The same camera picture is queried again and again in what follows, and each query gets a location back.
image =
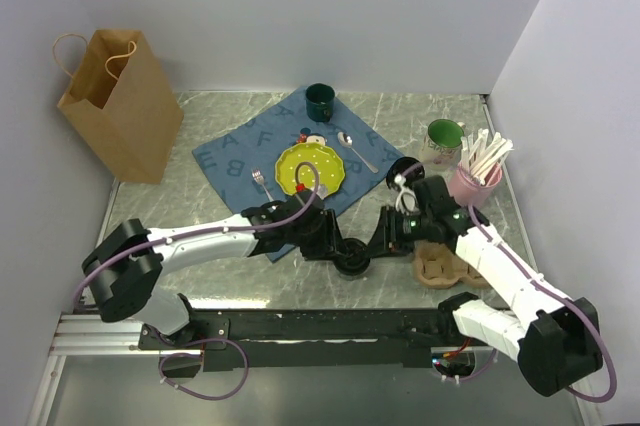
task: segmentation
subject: mug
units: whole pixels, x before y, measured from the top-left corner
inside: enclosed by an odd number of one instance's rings
[[[464,123],[450,119],[436,119],[427,129],[420,160],[431,169],[444,170],[456,163],[462,146]]]
[[[333,115],[333,100],[336,92],[331,86],[316,83],[307,88],[304,93],[307,102],[307,116],[317,123],[326,123]]]

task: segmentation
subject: spoon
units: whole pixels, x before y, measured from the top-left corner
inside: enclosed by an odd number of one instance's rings
[[[371,170],[372,173],[377,173],[378,172],[378,168],[376,168],[373,164],[371,164],[369,161],[367,161],[366,159],[364,159],[362,156],[360,156],[360,153],[358,153],[355,149],[353,149],[353,139],[351,139],[351,136],[349,136],[346,133],[338,133],[338,142],[345,148],[349,148],[351,149],[354,153],[356,153],[356,156],[358,156],[362,162],[365,164],[365,166],[367,168],[369,168]]]

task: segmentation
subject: plate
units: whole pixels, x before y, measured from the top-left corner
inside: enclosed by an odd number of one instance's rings
[[[320,183],[327,187],[327,196],[340,189],[345,172],[338,153],[318,143],[300,143],[285,149],[276,161],[276,182],[285,194],[295,194],[296,167],[303,161],[310,162],[318,169]],[[299,179],[307,188],[313,188],[315,177],[309,168],[300,169]]]

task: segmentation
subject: pink cup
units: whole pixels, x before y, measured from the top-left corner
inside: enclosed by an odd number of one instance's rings
[[[494,166],[491,170],[491,173],[487,176],[489,182],[484,186],[471,179],[469,173],[462,168],[456,168],[455,174],[447,184],[449,194],[453,196],[460,206],[469,206],[469,204],[473,203],[476,208],[481,207],[502,179],[502,168],[496,171],[497,167]]]

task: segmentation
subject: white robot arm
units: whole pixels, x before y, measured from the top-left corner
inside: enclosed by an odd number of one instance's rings
[[[546,283],[484,216],[476,212],[480,219],[471,217],[473,211],[470,216],[449,197],[441,177],[416,181],[412,189],[419,214],[381,208],[366,245],[343,239],[335,213],[302,189],[286,202],[249,208],[206,225],[145,229],[138,220],[127,221],[85,260],[83,270],[87,278],[93,275],[90,287],[104,321],[134,317],[179,345],[192,339],[191,308],[184,296],[155,288],[161,275],[213,259],[278,251],[288,243],[300,247],[308,260],[330,260],[341,274],[358,276],[370,259],[408,254],[416,240],[427,239],[446,244],[473,266],[509,306],[496,310],[463,293],[440,304],[444,329],[478,339],[517,361],[529,384],[546,396],[602,367],[600,349],[573,313],[578,308],[597,328],[597,313],[587,300],[572,301]],[[540,285],[552,294],[541,292]]]

